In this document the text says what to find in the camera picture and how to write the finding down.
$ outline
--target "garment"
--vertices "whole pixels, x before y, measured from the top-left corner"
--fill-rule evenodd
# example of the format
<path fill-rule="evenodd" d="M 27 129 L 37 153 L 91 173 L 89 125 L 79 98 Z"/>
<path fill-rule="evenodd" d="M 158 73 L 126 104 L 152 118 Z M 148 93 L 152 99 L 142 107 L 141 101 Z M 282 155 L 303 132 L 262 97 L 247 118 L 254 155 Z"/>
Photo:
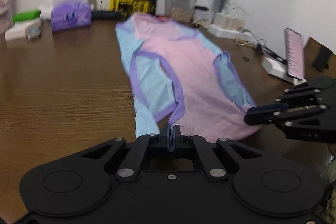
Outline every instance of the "garment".
<path fill-rule="evenodd" d="M 209 142 L 240 140 L 259 129 L 244 122 L 254 103 L 229 53 L 199 30 L 135 14 L 116 32 L 134 95 L 137 137 L 158 133 L 156 122 L 170 113 L 171 126 Z"/>

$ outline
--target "purple tissue box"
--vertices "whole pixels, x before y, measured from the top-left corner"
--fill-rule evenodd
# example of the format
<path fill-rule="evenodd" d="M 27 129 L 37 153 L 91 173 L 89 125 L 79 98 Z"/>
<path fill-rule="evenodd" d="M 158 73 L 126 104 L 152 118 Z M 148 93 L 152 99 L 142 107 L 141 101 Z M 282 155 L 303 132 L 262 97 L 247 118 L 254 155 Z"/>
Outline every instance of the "purple tissue box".
<path fill-rule="evenodd" d="M 52 31 L 91 25 L 91 7 L 88 4 L 63 4 L 51 12 Z"/>

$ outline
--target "black robotic gripper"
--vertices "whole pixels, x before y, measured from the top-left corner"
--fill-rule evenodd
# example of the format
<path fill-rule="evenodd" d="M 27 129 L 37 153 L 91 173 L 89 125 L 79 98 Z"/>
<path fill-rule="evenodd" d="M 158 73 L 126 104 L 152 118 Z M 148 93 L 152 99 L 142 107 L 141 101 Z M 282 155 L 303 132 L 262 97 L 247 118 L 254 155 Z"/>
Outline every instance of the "black robotic gripper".
<path fill-rule="evenodd" d="M 161 157 L 190 159 L 194 170 L 149 170 Z M 321 224 L 325 187 L 304 165 L 166 126 L 29 171 L 20 183 L 28 214 L 17 224 Z"/>

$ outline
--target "small white box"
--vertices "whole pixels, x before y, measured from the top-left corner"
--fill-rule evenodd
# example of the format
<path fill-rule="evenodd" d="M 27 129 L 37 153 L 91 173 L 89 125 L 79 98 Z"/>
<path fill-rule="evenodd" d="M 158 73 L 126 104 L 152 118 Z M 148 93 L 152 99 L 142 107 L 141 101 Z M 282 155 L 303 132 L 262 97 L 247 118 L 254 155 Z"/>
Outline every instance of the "small white box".
<path fill-rule="evenodd" d="M 23 22 L 15 23 L 14 27 L 11 27 L 7 31 L 5 31 L 6 41 L 11 41 L 15 39 L 25 38 L 30 30 L 38 28 L 41 26 L 41 20 L 29 20 Z"/>

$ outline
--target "wooden table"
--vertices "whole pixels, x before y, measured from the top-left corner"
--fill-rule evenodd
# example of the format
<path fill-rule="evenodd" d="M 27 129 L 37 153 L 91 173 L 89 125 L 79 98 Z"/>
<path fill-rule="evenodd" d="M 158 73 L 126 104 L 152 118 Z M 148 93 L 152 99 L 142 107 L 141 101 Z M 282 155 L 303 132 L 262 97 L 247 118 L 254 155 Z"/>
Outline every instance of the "wooden table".
<path fill-rule="evenodd" d="M 98 20 L 53 35 L 46 23 L 38 40 L 0 39 L 0 216 L 7 223 L 26 213 L 18 186 L 28 170 L 115 137 L 135 140 L 115 24 Z M 290 86 L 267 75 L 251 48 L 205 34 L 231 53 L 257 104 L 273 102 Z M 243 142 L 318 171 L 329 157 L 324 144 L 287 140 L 274 126 Z"/>

